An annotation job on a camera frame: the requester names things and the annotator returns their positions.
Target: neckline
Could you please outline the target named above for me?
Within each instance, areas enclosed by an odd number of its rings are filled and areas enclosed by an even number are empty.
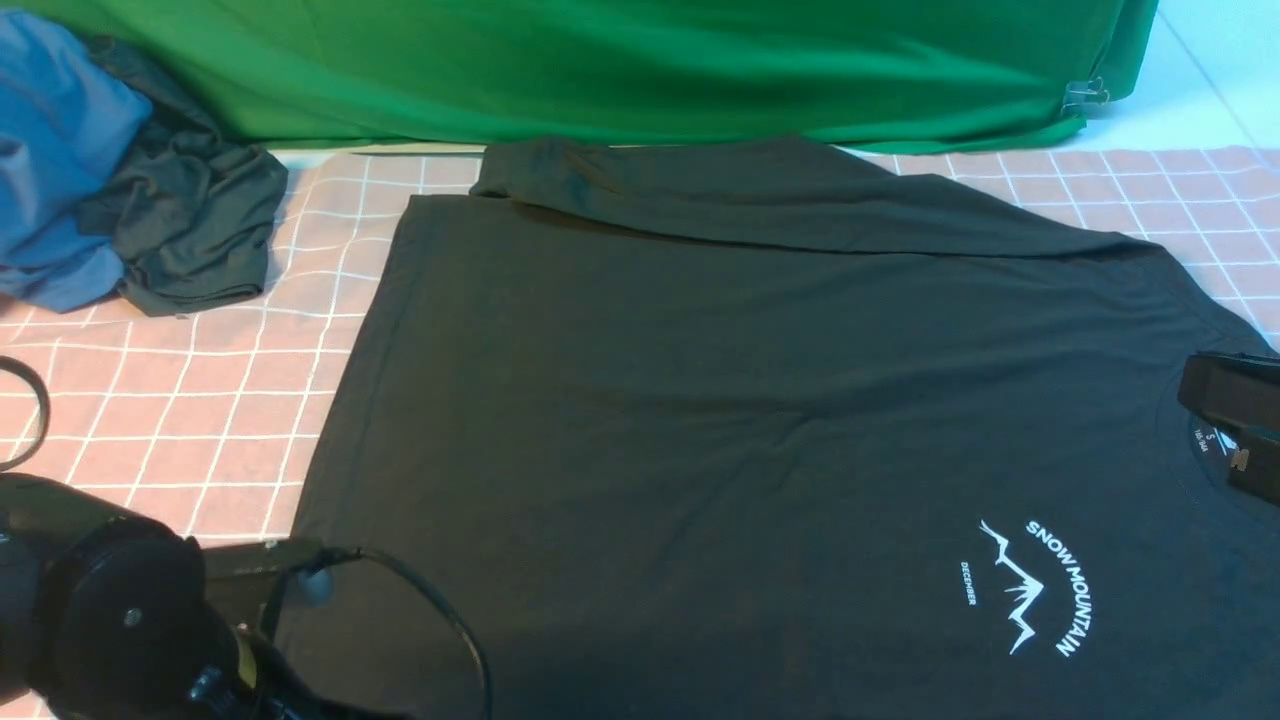
[[[1181,374],[1179,366],[1165,384],[1156,420],[1156,432],[1164,438],[1156,447],[1166,471],[1219,532],[1236,541],[1243,537],[1260,552],[1280,552],[1280,507],[1228,484],[1225,456],[1220,460],[1204,457],[1199,442],[1216,442],[1204,429],[1216,429],[1178,402]],[[1196,436],[1197,429],[1203,437]]]

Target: black mechanical part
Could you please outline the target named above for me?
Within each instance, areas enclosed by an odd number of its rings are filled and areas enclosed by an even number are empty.
[[[234,639],[205,602],[205,564],[195,541],[20,473],[0,475],[0,507],[5,544],[33,559],[38,575],[35,594],[15,603],[26,612],[0,619],[27,648],[12,655],[5,643],[0,687],[26,685],[77,711],[154,712],[182,702],[207,666],[236,670]],[[14,587],[29,593],[29,564],[12,571]],[[0,583],[10,587],[8,578]]]
[[[323,605],[326,568],[384,565],[453,625],[492,712],[489,666],[470,628],[411,568],[307,538],[202,551],[193,538],[63,483],[10,473],[40,448],[50,396],[31,384],[38,436],[0,462],[0,705],[36,691],[63,720],[406,720],[320,698],[271,644],[287,603]]]
[[[1228,482],[1280,506],[1280,360],[1199,352],[1187,360],[1178,401],[1235,442]]]

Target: blue cloth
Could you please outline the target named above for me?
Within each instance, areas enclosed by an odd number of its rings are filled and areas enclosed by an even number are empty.
[[[81,234],[73,211],[150,117],[65,28],[0,9],[0,293],[64,313],[115,288],[111,238]]]

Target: white grid line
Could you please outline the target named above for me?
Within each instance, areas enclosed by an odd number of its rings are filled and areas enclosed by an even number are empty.
[[[227,423],[223,425],[223,437],[218,439],[218,447],[214,448],[214,459],[209,461],[209,470],[205,474],[204,487],[200,488],[200,495],[196,497],[196,506],[191,509],[191,519],[187,521],[187,529],[183,533],[189,536],[196,530],[196,525],[200,523],[200,509],[205,505],[205,497],[209,496],[209,487],[214,482],[214,473],[218,470],[218,461],[223,457],[223,450],[227,447],[228,436],[230,436],[232,425],[236,423],[236,411],[239,409],[239,401],[244,392],[244,387],[248,386],[248,377],[253,373],[253,361],[257,359],[257,351],[262,347],[262,333],[266,332],[266,313],[259,319],[257,333],[253,336],[253,352],[248,356],[248,363],[244,364],[244,375],[241,377],[241,384],[236,397],[232,398],[232,409],[227,413]]]
[[[152,439],[291,439],[291,438],[317,438],[316,433],[275,433],[275,434],[252,434],[252,436],[238,436],[233,433],[216,433],[216,434],[180,434],[180,436],[168,436],[168,434],[154,434],[154,436],[49,436],[45,439],[54,441],[67,441],[67,442],[151,442]],[[0,439],[0,443],[6,442],[20,442],[12,439]]]
[[[1149,231],[1147,234],[1187,234],[1188,231]],[[1257,229],[1210,231],[1213,234],[1257,234]],[[1280,228],[1262,228],[1261,232],[1280,232]]]
[[[1012,184],[1012,181],[1015,178],[1019,178],[1019,177],[1025,177],[1025,176],[1015,176],[1012,178],[1009,178],[1010,179],[1010,184]],[[1105,177],[1105,176],[1089,176],[1089,177],[1097,178],[1097,177]],[[1068,192],[1070,193],[1070,186],[1068,186],[1065,182],[1062,183],[1062,186],[1066,187]],[[1267,195],[1267,196],[1263,196],[1263,197],[1258,197],[1256,200],[1262,201],[1262,200],[1276,200],[1276,199],[1280,199],[1280,195]],[[1065,205],[1074,205],[1074,206],[1078,206],[1078,208],[1102,208],[1102,206],[1107,206],[1107,205],[1129,205],[1129,206],[1140,206],[1140,205],[1185,205],[1187,208],[1194,208],[1197,205],[1222,205],[1225,202],[1231,202],[1231,200],[1230,199],[1222,199],[1222,200],[1181,200],[1181,201],[1179,201],[1179,200],[1130,200],[1128,202],[1116,202],[1115,200],[1076,200],[1075,202],[1061,202],[1061,201],[1025,202],[1025,204],[1023,204],[1023,206],[1024,208],[1062,208]]]
[[[351,213],[335,213],[333,210],[300,210],[294,215],[285,215],[284,218],[280,219],[280,222],[278,224],[283,225],[284,223],[287,223],[289,220],[297,220],[297,219],[301,219],[301,218],[303,218],[306,215],[321,215],[321,217],[325,217],[325,218],[343,218],[343,219],[347,219],[347,220],[369,220],[369,219],[399,218],[401,215],[403,215],[403,213],[370,213],[367,215],[361,215],[361,214],[357,213],[357,214],[353,215]]]
[[[1156,159],[1156,165],[1158,165],[1160,169],[1164,170],[1165,169],[1164,161],[1160,159],[1158,155],[1153,156]],[[1208,254],[1211,258],[1213,258],[1213,263],[1219,265],[1219,268],[1221,268],[1222,259],[1217,256],[1217,250],[1213,249],[1213,243],[1208,241],[1208,237],[1204,234],[1204,231],[1201,229],[1199,220],[1196,219],[1196,213],[1193,213],[1192,209],[1188,208],[1185,202],[1183,202],[1183,191],[1178,190],[1178,183],[1170,182],[1169,186],[1174,188],[1174,196],[1178,197],[1178,201],[1183,205],[1183,211],[1187,213],[1187,217],[1192,219],[1192,227],[1196,228],[1196,234],[1199,236],[1201,242],[1204,243],[1206,249],[1208,249]],[[1257,329],[1258,332],[1262,332],[1262,323],[1258,322],[1258,316],[1253,313],[1253,307],[1248,302],[1245,302],[1244,293],[1242,293],[1240,288],[1236,287],[1235,284],[1235,278],[1233,278],[1231,273],[1228,273],[1225,268],[1222,268],[1222,277],[1225,277],[1226,283],[1231,286],[1231,292],[1235,293],[1235,299],[1239,300],[1242,305],[1244,305],[1244,311],[1248,313],[1249,315],[1249,324],[1253,325],[1253,328]]]
[[[348,313],[343,315],[337,315],[337,318],[364,318],[358,313]],[[55,341],[51,342],[27,342],[20,345],[14,345],[12,347],[50,347]],[[95,350],[102,352],[118,352],[120,348],[110,345],[88,345],[81,342],[64,342],[59,347],[64,350],[77,348],[77,350]],[[166,347],[133,347],[129,350],[132,355],[177,355],[186,357],[192,355],[195,357],[242,357],[251,355],[297,355],[300,348],[282,348],[282,347],[264,347],[257,351],[252,350],[193,350],[191,352],[184,352],[182,350],[172,350]],[[325,348],[321,352],[333,352],[338,355],[348,355],[349,350],[343,348]]]
[[[1102,155],[1102,167],[1105,167],[1107,169],[1108,174],[1106,177],[1110,177],[1111,182],[1116,186],[1116,190],[1120,191],[1120,199],[1124,200],[1125,204],[1128,204],[1129,202],[1129,193],[1125,192],[1124,186],[1120,183],[1120,181],[1116,179],[1115,173],[1111,170],[1111,163],[1107,160],[1106,155]],[[1133,215],[1133,222],[1138,225],[1138,234],[1139,236],[1142,236],[1143,238],[1148,238],[1149,240],[1152,234],[1156,234],[1156,233],[1152,233],[1152,232],[1147,231],[1147,228],[1143,225],[1142,218],[1138,217],[1138,213],[1130,211],[1130,214]]]
[[[1208,152],[1204,152],[1203,150],[1201,150],[1201,155],[1203,155],[1204,160],[1207,160],[1210,164],[1213,164],[1212,159],[1210,159],[1210,156],[1208,156]],[[1249,214],[1249,210],[1244,206],[1244,202],[1240,200],[1240,196],[1236,195],[1235,188],[1231,187],[1231,184],[1226,183],[1226,182],[1224,182],[1222,184],[1225,184],[1226,186],[1226,191],[1231,193],[1231,200],[1235,202],[1235,206],[1240,210],[1240,214],[1244,215],[1244,219],[1247,219],[1249,222],[1249,228],[1252,228],[1256,233],[1258,233],[1258,240],[1262,242],[1262,246],[1267,249],[1267,255],[1271,256],[1271,261],[1276,263],[1276,264],[1280,264],[1280,256],[1276,255],[1275,249],[1271,247],[1271,243],[1267,242],[1267,238],[1262,236],[1262,231],[1258,228],[1258,224],[1253,222],[1253,215]],[[1262,197],[1261,200],[1275,200],[1277,197],[1280,197],[1280,195],[1267,195],[1267,196]]]
[[[371,155],[365,155],[365,156],[366,158],[371,158]],[[476,160],[476,168],[479,168],[479,167],[480,167],[480,161]],[[317,184],[330,183],[330,182],[358,183],[358,182],[361,182],[361,179],[360,178],[348,178],[348,177],[320,178],[317,181],[314,181],[311,183],[311,187],[315,187]],[[456,187],[468,187],[470,184],[475,184],[475,181],[471,181],[470,183],[456,182],[456,183],[430,183],[430,184],[421,184],[421,183],[416,183],[416,182],[383,181],[383,179],[370,178],[365,184],[366,186],[369,186],[369,184],[385,184],[385,186],[390,186],[390,187],[412,187],[412,188],[417,188],[419,192],[421,192],[422,190],[453,190]]]
[[[367,238],[367,240],[379,240],[379,241],[383,241],[383,242],[390,242],[390,240],[387,240],[384,237]],[[338,250],[338,251],[346,254],[347,250],[352,245],[355,245],[355,243],[356,243],[356,241],[352,240],[351,242],[344,242],[342,245],[335,245],[333,247],[326,247],[325,250]],[[289,275],[288,278],[283,278],[282,277],[280,282],[284,282],[287,279],[293,281],[293,279],[300,279],[300,278],[310,278],[310,277],[315,277],[315,275],[335,275],[338,278],[352,278],[352,279],[357,279],[357,281],[378,281],[378,279],[381,279],[380,275],[361,275],[361,274],[357,274],[357,273],[348,273],[346,270],[307,270],[305,273],[297,273],[294,275]]]
[[[369,168],[370,168],[370,164],[371,164],[371,159],[369,156],[366,156],[365,158],[365,179],[360,184],[360,211],[364,211],[364,208],[365,208],[365,195],[367,195],[367,192],[369,192]],[[360,220],[356,222],[356,227],[352,228],[352,231],[351,231],[352,241],[355,241],[355,236],[358,232],[360,232]],[[338,295],[339,295],[339,288],[340,288],[342,278],[343,278],[342,268],[343,268],[343,265],[347,264],[347,250],[351,247],[351,245],[352,243],[347,243],[347,246],[343,247],[343,250],[342,250],[342,256],[338,258],[338,277],[333,282],[333,297],[329,299],[329,319],[325,322],[324,329],[320,331],[320,340],[316,342],[315,357],[312,357],[312,360],[311,360],[311,372],[307,373],[307,388],[303,392],[302,401],[298,402],[298,413],[293,418],[293,436],[297,436],[298,428],[302,425],[302,418],[303,418],[303,415],[307,411],[307,402],[311,398],[311,388],[315,386],[316,372],[320,369],[320,359],[324,356],[324,354],[321,352],[324,350],[324,342],[325,342],[325,338],[329,336],[329,329],[333,327],[333,316],[338,311]],[[292,454],[293,454],[293,437],[289,437],[288,442],[284,446],[284,457],[280,459],[280,468],[279,468],[279,470],[276,473],[276,486],[275,486],[275,489],[271,491],[271,498],[266,502],[266,514],[262,515],[262,525],[261,525],[261,530],[260,532],[264,533],[264,534],[271,527],[271,514],[275,512],[275,502],[280,497],[280,483],[284,482],[284,473],[289,468],[289,456]]]
[[[169,418],[169,411],[173,410],[174,402],[178,400],[178,393],[182,392],[182,383],[187,379],[187,370],[191,369],[191,361],[196,359],[196,333],[200,332],[200,319],[204,315],[197,314],[191,322],[191,346],[187,350],[187,359],[182,364],[182,369],[178,370],[178,379],[173,384],[173,392],[169,393],[169,400],[165,402],[164,409],[160,410],[160,418],[156,419],[156,428],[152,433],[151,441],[147,443],[146,452],[142,454],[142,464],[138,468],[138,475],[133,478],[133,487],[129,489],[129,495],[124,498],[124,506],[132,507],[133,496],[138,492],[138,484],[142,483],[142,477],[147,471],[147,464],[151,461],[151,455],[155,452],[156,441],[160,439],[160,430],[164,429],[165,420]]]
[[[1071,192],[1071,186],[1066,183],[1066,176],[1062,174],[1062,168],[1059,167],[1059,164],[1057,164],[1057,156],[1055,156],[1052,152],[1050,152],[1048,154],[1048,159],[1050,159],[1050,163],[1053,163],[1053,169],[1057,170],[1057,176],[1059,176],[1057,182],[1061,183],[1062,190],[1066,191],[1066,197],[1070,200],[1070,202],[1065,202],[1065,204],[1060,202],[1059,205],[1070,205],[1071,209],[1075,210],[1075,218],[1080,222],[1080,227],[1082,228],[1088,228],[1089,224],[1084,219],[1084,211],[1080,210],[1080,204],[1075,201],[1075,193]]]
[[[1183,265],[1185,265],[1188,268],[1199,268],[1199,266],[1203,266],[1203,265],[1213,265],[1215,268],[1236,268],[1236,266],[1239,266],[1239,268],[1249,268],[1249,266],[1275,265],[1275,264],[1276,264],[1275,260],[1233,260],[1230,263],[1226,263],[1226,261],[1222,261],[1222,263],[1183,263]]]
[[[78,488],[78,489],[131,489],[131,491],[133,491],[133,489],[147,489],[147,488],[154,488],[154,489],[198,489],[198,488],[204,488],[204,487],[215,487],[215,488],[274,488],[278,484],[283,484],[285,487],[302,487],[301,482],[294,482],[294,480],[287,480],[284,483],[275,483],[275,482],[268,483],[268,482],[262,482],[262,480],[252,480],[252,482],[246,480],[243,483],[225,482],[225,483],[209,483],[209,484],[202,483],[202,482],[201,483],[142,483],[141,486],[137,486],[134,483],[74,483],[74,487]]]
[[[270,305],[261,305],[261,304],[253,305],[251,302],[241,305],[241,306],[237,306],[237,307],[220,307],[218,310],[218,313],[219,313],[219,315],[229,315],[232,313],[247,313],[247,311],[252,311],[255,314],[259,314],[259,313],[261,313],[264,310],[268,314],[273,314],[273,315],[293,315],[293,316],[297,316],[297,318],[319,318],[319,319],[324,319],[324,318],[329,316],[329,315],[326,315],[324,313],[311,313],[310,310],[296,310],[293,307],[271,307]],[[337,316],[338,318],[364,318],[365,315],[362,313],[338,313]],[[3,327],[14,327],[14,325],[19,325],[19,324],[20,323],[8,323],[8,324],[6,323],[0,323],[0,328],[3,328]],[[86,329],[86,328],[90,328],[90,327],[92,327],[92,328],[106,328],[106,327],[118,325],[118,324],[131,324],[131,323],[128,320],[124,320],[124,322],[122,322],[122,320],[106,320],[106,322],[92,324],[92,325],[84,325],[83,323],[78,323],[78,322],[74,322],[74,320],[50,320],[47,323],[40,323],[40,327]],[[23,343],[20,343],[20,342],[10,342],[9,346],[10,347],[22,347]],[[146,352],[147,348],[143,347],[143,348],[140,348],[138,351],[140,352]]]
[[[329,354],[346,354],[346,352],[347,352],[346,350],[334,350],[334,351],[325,351],[325,355],[329,355]],[[334,391],[332,391],[332,389],[317,389],[317,391],[312,391],[311,392],[311,395],[333,395],[333,393],[334,393]],[[173,392],[113,392],[113,393],[110,393],[111,397],[173,397],[175,395],[180,395],[182,397],[232,397],[232,396],[236,396],[236,395],[298,397],[298,396],[307,395],[307,393],[306,393],[306,391],[301,391],[301,389],[246,389],[244,392],[241,392],[241,393],[237,393],[236,391],[232,391],[232,389],[227,389],[227,391],[184,391],[184,392],[177,392],[177,391],[173,391]],[[51,393],[49,393],[49,397],[52,397],[52,398],[58,398],[58,397],[106,397],[106,396],[108,396],[108,392],[105,389],[70,389],[70,391],[51,392]],[[0,400],[5,400],[5,398],[20,398],[20,397],[31,397],[31,398],[33,398],[35,396],[32,396],[29,392],[0,392]]]
[[[129,359],[129,337],[133,334],[133,325],[125,325],[124,328],[124,346],[120,348],[120,361],[115,365],[115,373],[111,375],[111,384],[106,387],[106,397],[102,402],[97,404],[97,413],[93,414],[93,421],[88,427],[88,436],[84,442],[81,443],[79,451],[76,452],[76,460],[72,461],[72,466],[67,470],[67,482],[76,482],[76,470],[79,469],[81,460],[84,459],[84,454],[88,452],[90,439],[93,437],[93,432],[97,430],[97,424],[102,420],[102,415],[106,414],[106,406],[111,402],[111,393],[115,391],[116,383],[120,382],[120,375],[124,374],[124,363]]]
[[[1060,154],[1059,152],[1046,152],[1044,154],[1044,156],[1048,158],[1050,161],[1052,161],[1055,167],[1057,165],[1057,155],[1060,155]],[[1102,155],[1103,160],[1106,159],[1105,154],[1100,154],[1100,155]],[[1166,172],[1114,173],[1112,177],[1117,177],[1117,178],[1147,178],[1147,177],[1170,177],[1170,176],[1178,176],[1178,177],[1183,177],[1183,176],[1239,176],[1239,174],[1247,173],[1247,172],[1249,172],[1253,168],[1240,168],[1238,170],[1179,170],[1176,173],[1166,173]],[[1014,177],[1048,179],[1048,178],[1096,178],[1096,177],[1102,177],[1102,176],[1103,176],[1103,173],[1064,173],[1064,172],[1057,172],[1057,173],[1016,173]],[[965,174],[957,176],[957,179],[1000,179],[1000,178],[1001,178],[1001,176],[989,176],[989,174],[979,174],[979,173],[965,173]]]
[[[381,236],[376,236],[376,234],[370,234],[370,236],[357,237],[356,238],[356,242],[390,242],[390,241],[392,241],[392,238],[389,238],[389,237],[381,237]],[[319,245],[316,247],[300,247],[297,245],[291,245],[291,246],[287,246],[287,247],[289,249],[291,252],[297,254],[297,252],[324,252],[326,250],[338,250],[342,246],[340,245]],[[289,275],[291,279],[294,278],[294,277],[297,277],[297,275]]]
[[[1014,186],[1014,177],[1009,174],[1009,168],[1005,167],[1005,156],[997,152],[996,160],[1000,163],[1000,169],[1005,173],[1005,184],[1009,186],[1009,196],[1014,199],[1014,205],[1021,206],[1023,204],[1018,197],[1018,188]]]

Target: crumpled dark cloth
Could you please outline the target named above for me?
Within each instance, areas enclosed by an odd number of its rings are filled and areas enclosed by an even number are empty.
[[[260,146],[224,140],[134,47],[114,37],[87,45],[99,67],[155,108],[106,187],[77,211],[81,232],[113,237],[125,266],[120,295],[151,316],[261,295],[288,170]]]

